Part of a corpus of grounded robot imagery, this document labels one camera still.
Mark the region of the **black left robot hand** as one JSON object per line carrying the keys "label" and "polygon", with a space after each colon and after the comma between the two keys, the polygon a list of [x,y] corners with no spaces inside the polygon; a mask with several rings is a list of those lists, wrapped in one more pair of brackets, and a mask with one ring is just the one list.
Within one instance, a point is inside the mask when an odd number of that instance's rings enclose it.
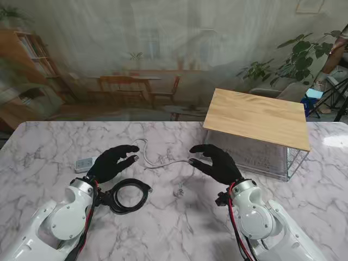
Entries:
{"label": "black left robot hand", "polygon": [[96,160],[87,177],[94,178],[99,184],[112,180],[118,173],[136,162],[137,155],[127,157],[128,153],[139,151],[135,145],[120,145],[104,151]]}

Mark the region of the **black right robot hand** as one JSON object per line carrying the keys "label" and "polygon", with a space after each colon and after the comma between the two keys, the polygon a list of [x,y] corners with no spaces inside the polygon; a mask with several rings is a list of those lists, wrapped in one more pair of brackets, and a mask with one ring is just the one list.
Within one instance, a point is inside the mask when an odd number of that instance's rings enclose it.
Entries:
{"label": "black right robot hand", "polygon": [[210,176],[217,182],[231,185],[234,182],[244,180],[244,177],[237,168],[233,158],[222,149],[211,144],[200,144],[193,146],[189,152],[202,153],[204,157],[212,160],[212,165],[208,165],[198,159],[191,158],[190,165]]}

